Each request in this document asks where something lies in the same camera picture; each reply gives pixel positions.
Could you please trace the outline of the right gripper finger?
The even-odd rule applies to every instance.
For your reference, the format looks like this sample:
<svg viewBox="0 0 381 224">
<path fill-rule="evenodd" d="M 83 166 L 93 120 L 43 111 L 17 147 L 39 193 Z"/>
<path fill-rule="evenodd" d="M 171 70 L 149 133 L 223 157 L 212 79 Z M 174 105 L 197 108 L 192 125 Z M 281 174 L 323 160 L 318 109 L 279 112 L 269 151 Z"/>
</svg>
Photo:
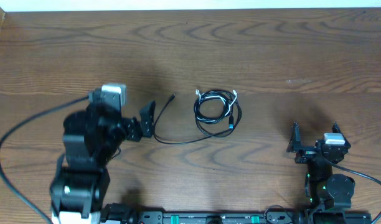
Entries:
<svg viewBox="0 0 381 224">
<path fill-rule="evenodd" d="M 302 144 L 301 144 L 301 135 L 299 131 L 299 124 L 297 122 L 294 122 L 292 127 L 291 139 L 289 141 L 286 152 L 296 153 L 300 150 L 302 150 Z"/>
<path fill-rule="evenodd" d="M 334 124 L 333 124 L 333 127 L 332 127 L 332 133 L 341 133 L 341 134 L 343 135 L 343 133 L 341 132 L 341 130 L 340 130 L 340 128 L 339 128 L 339 126 L 338 126 L 337 123 L 334 123 Z M 344 146 L 344 147 L 350 149 L 350 148 L 351 148 L 351 144 L 350 144 L 350 142 L 346 139 L 345 136 L 344 136 L 344 138 L 345 138 L 345 140 L 346 140 L 346 143 L 345 143 L 344 145 L 342 145 L 342 146 Z"/>
</svg>

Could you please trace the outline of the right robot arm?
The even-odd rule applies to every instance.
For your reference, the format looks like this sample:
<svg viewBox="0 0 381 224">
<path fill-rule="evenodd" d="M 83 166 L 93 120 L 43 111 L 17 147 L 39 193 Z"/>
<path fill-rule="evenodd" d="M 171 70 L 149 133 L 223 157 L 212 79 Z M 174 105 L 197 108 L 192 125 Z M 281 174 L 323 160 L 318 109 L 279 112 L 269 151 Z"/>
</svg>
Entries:
<svg viewBox="0 0 381 224">
<path fill-rule="evenodd" d="M 345 223 L 344 210 L 351 208 L 355 180 L 333 173 L 334 165 L 342 161 L 350 149 L 337 124 L 324 133 L 313 146 L 304 146 L 298 123 L 293 123 L 287 152 L 295 153 L 294 161 L 308 167 L 304 190 L 310 206 L 296 212 L 293 223 Z"/>
</svg>

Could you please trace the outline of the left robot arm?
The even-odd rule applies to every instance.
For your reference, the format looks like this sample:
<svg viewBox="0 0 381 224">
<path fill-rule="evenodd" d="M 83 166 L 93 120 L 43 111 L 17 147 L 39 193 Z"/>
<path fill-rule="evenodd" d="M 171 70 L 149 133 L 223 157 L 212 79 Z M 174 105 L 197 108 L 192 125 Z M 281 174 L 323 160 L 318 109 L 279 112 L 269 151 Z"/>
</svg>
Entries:
<svg viewBox="0 0 381 224">
<path fill-rule="evenodd" d="M 155 107 L 151 101 L 140 119 L 124 118 L 120 102 L 94 100 L 66 117 L 65 154 L 50 186 L 53 223 L 99 223 L 110 183 L 107 164 L 123 141 L 151 138 Z"/>
</svg>

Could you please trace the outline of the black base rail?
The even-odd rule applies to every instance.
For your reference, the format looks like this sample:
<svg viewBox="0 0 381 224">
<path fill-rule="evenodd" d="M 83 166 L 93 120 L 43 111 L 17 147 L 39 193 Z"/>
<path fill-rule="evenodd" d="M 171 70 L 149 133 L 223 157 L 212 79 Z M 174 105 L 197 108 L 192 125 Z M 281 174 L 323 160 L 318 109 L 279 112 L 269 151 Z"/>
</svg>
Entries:
<svg viewBox="0 0 381 224">
<path fill-rule="evenodd" d="M 288 224 L 288 223 L 348 223 L 369 224 L 372 217 L 365 212 L 291 212 L 272 206 L 263 212 L 166 212 L 137 211 L 124 204 L 108 204 L 101 212 L 100 223 L 117 224 Z"/>
</svg>

